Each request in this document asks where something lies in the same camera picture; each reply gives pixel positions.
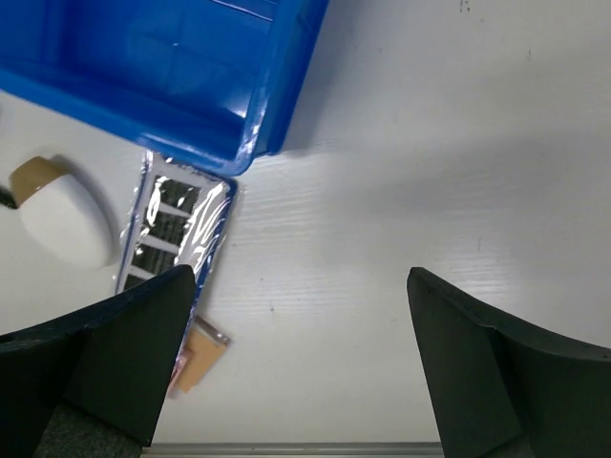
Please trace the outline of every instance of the brown cap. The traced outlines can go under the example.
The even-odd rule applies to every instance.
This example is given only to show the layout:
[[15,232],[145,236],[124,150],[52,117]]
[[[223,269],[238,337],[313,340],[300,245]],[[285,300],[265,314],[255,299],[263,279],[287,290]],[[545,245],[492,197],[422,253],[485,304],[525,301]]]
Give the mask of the brown cap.
[[44,157],[36,156],[11,174],[11,191],[17,206],[59,177],[69,172]]

